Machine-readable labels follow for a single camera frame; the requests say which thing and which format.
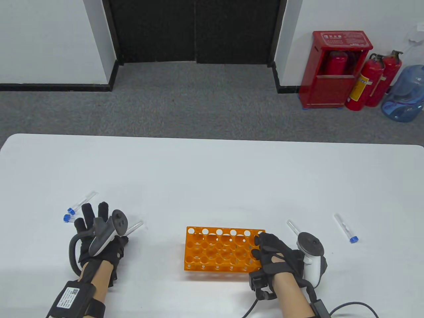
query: gloved hand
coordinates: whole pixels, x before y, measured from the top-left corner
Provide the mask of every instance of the gloved hand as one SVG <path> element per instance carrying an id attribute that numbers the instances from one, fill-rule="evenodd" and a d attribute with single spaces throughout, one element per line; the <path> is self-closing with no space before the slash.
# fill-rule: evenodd
<path id="1" fill-rule="evenodd" d="M 90 203 L 83 204 L 81 210 L 84 215 L 84 219 L 78 218 L 74 222 L 75 228 L 77 229 L 78 233 L 92 228 L 95 218 L 93 208 L 91 207 Z M 106 222 L 109 217 L 108 214 L 109 205 L 106 202 L 100 203 L 98 207 L 98 216 L 100 218 L 103 218 L 103 220 Z M 110 262 L 113 265 L 113 271 L 109 282 L 109 287 L 111 287 L 113 286 L 113 281 L 117 280 L 116 269 L 118 267 L 120 259 L 124 257 L 124 246 L 128 243 L 128 237 L 115 236 L 115 238 L 111 242 L 109 242 L 109 244 L 104 248 L 104 250 L 94 257 L 90 256 L 90 254 L 88 253 L 88 249 L 93 239 L 93 237 L 84 237 L 81 239 L 81 251 L 78 262 L 80 263 L 81 267 L 83 267 L 84 264 L 90 261 L 91 259 L 100 259 Z"/>
<path id="2" fill-rule="evenodd" d="M 289 272 L 295 278 L 303 277 L 302 252 L 292 250 L 270 233 L 262 232 L 259 236 L 255 236 L 255 244 L 259 245 L 259 249 L 252 249 L 252 255 L 261 261 L 262 269 L 268 275 L 271 291 L 274 291 L 272 283 L 275 274 Z"/>

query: red fire extinguisher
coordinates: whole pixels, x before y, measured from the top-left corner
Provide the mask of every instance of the red fire extinguisher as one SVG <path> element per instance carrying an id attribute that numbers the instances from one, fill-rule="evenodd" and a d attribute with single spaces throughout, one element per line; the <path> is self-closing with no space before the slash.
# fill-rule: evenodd
<path id="1" fill-rule="evenodd" d="M 399 58 L 400 54 L 403 54 L 403 52 L 393 50 L 390 55 L 383 57 L 383 63 L 385 66 L 383 76 L 374 91 L 371 92 L 371 96 L 365 103 L 366 106 L 376 107 L 383 99 L 384 94 L 389 89 L 391 82 L 402 66 L 402 61 Z"/>
<path id="2" fill-rule="evenodd" d="M 346 68 L 348 56 L 343 51 L 332 51 L 329 54 L 324 75 L 343 75 Z"/>
<path id="3" fill-rule="evenodd" d="M 384 71 L 382 56 L 371 54 L 364 64 L 361 75 L 358 78 L 350 96 L 346 101 L 346 107 L 353 111 L 359 111 L 365 106 L 374 87 L 378 84 Z"/>

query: white table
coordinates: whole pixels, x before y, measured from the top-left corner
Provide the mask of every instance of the white table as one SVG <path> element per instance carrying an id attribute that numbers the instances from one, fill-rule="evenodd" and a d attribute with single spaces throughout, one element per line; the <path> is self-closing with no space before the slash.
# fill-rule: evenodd
<path id="1" fill-rule="evenodd" d="M 380 317 L 419 317 L 423 162 L 424 149 L 411 145 L 13 135 L 0 150 L 1 315 L 44 317 L 75 279 L 67 258 L 75 230 L 61 218 L 96 190 L 93 204 L 145 221 L 105 317 L 241 317 L 254 300 L 247 275 L 184 272 L 186 226 L 263 228 L 295 248 L 287 219 L 324 245 L 329 266 L 316 292 L 328 310 L 364 301 Z M 357 306 L 340 312 L 372 317 Z M 250 317 L 281 313 L 262 301 Z"/>

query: red fire extinguisher cabinet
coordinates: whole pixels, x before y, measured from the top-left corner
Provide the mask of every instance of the red fire extinguisher cabinet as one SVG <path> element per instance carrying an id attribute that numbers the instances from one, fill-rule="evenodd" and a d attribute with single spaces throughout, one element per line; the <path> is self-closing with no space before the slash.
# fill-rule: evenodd
<path id="1" fill-rule="evenodd" d="M 363 31 L 314 31 L 312 49 L 299 90 L 303 107 L 343 107 L 372 49 L 373 45 Z M 326 74 L 333 51 L 342 51 L 348 56 L 342 75 Z"/>

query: gray carpet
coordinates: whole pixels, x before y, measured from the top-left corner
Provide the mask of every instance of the gray carpet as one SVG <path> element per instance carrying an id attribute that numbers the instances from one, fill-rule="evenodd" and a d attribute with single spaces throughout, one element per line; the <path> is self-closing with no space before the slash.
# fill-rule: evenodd
<path id="1" fill-rule="evenodd" d="M 15 133 L 424 145 L 424 115 L 304 111 L 264 65 L 126 64 L 111 93 L 0 92 L 0 145 Z"/>

